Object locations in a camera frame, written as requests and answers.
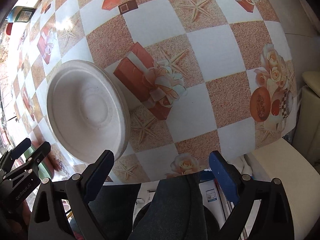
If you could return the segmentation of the green square plate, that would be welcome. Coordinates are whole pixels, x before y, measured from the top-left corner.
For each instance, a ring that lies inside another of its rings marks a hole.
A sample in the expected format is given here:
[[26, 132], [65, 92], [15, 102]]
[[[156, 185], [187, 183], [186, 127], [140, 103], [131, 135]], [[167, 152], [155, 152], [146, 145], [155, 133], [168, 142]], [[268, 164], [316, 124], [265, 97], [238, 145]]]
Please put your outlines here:
[[[35, 150], [36, 150], [36, 147], [33, 144], [31, 144], [31, 146], [24, 152], [24, 156], [26, 160], [29, 159], [29, 157], [32, 155], [32, 153]], [[41, 179], [46, 177], [50, 179], [54, 178], [54, 169], [47, 157], [45, 157], [44, 160], [38, 165], [38, 168], [39, 168], [39, 177]]]

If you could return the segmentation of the green blue bottle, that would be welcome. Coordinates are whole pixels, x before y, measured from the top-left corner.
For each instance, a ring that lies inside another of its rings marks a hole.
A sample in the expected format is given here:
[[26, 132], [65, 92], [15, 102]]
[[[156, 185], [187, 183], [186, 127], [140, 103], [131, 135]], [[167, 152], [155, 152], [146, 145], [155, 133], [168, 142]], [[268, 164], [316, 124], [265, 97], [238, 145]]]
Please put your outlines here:
[[9, 12], [7, 16], [7, 21], [8, 23], [29, 22], [35, 10], [36, 10], [35, 8], [31, 8], [31, 7], [15, 6]]

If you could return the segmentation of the white paper bowl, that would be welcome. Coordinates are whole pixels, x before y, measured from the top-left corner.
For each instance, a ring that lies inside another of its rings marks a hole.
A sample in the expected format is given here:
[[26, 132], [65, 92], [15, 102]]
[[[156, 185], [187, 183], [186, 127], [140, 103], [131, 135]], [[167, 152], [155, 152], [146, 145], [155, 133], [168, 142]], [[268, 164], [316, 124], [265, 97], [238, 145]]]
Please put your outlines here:
[[129, 108], [118, 85], [93, 63], [61, 64], [49, 80], [46, 103], [55, 138], [75, 159], [91, 164], [105, 150], [116, 160], [125, 152]]

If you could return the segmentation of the cream cushioned seat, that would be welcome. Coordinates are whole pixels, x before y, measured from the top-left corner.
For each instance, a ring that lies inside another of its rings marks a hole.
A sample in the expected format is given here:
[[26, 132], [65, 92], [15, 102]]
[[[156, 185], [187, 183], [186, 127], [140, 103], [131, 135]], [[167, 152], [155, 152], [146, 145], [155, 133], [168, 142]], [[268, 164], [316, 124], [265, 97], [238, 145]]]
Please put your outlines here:
[[248, 153], [257, 180], [279, 178], [289, 200], [295, 239], [304, 239], [319, 219], [319, 173], [284, 139]]

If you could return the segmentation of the checkered floral tablecloth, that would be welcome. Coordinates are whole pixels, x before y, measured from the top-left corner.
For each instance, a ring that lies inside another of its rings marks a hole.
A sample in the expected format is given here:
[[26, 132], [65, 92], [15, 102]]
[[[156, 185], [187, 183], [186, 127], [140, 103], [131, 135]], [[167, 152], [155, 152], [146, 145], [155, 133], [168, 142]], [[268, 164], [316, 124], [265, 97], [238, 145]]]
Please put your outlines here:
[[12, 28], [1, 72], [7, 134], [51, 144], [55, 178], [80, 173], [47, 115], [49, 80], [84, 60], [121, 89], [127, 148], [111, 178], [143, 183], [231, 160], [296, 126], [297, 86], [287, 40], [269, 0], [17, 0], [35, 8]]

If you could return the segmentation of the blue jeans leg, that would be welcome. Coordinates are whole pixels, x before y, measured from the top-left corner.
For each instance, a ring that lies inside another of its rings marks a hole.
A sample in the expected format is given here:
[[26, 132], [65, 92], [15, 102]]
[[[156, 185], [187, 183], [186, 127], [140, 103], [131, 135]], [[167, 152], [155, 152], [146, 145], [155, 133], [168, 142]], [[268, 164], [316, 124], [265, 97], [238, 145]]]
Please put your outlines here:
[[104, 186], [89, 207], [107, 239], [207, 239], [199, 181], [198, 173], [160, 180], [137, 226], [140, 184]]

